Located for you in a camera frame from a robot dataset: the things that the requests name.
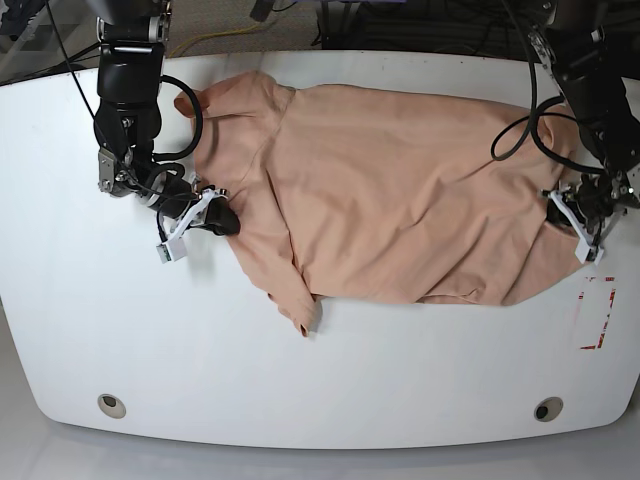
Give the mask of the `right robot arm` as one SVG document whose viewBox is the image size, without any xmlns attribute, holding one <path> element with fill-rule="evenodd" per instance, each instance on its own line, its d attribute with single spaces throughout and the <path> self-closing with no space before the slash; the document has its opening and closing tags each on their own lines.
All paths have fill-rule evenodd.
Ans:
<svg viewBox="0 0 640 480">
<path fill-rule="evenodd" d="M 204 118 L 195 92 L 163 72 L 170 2 L 93 1 L 90 6 L 97 15 L 100 48 L 100 103 L 93 121 L 100 190 L 115 198 L 136 195 L 155 211 L 162 241 L 191 228 L 238 234 L 240 222 L 225 190 L 187 180 L 181 163 L 201 140 Z M 154 149 L 162 127 L 157 97 L 163 84 L 179 88 L 194 114 L 193 138 L 178 152 Z"/>
</svg>

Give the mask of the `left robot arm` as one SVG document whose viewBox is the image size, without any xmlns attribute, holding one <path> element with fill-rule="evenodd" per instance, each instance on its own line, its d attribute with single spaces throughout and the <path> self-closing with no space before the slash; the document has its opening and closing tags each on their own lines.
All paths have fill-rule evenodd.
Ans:
<svg viewBox="0 0 640 480">
<path fill-rule="evenodd" d="M 529 1 L 531 43 L 577 121 L 598 167 L 577 165 L 570 203 L 589 228 L 639 207 L 639 120 L 605 36 L 608 1 Z"/>
</svg>

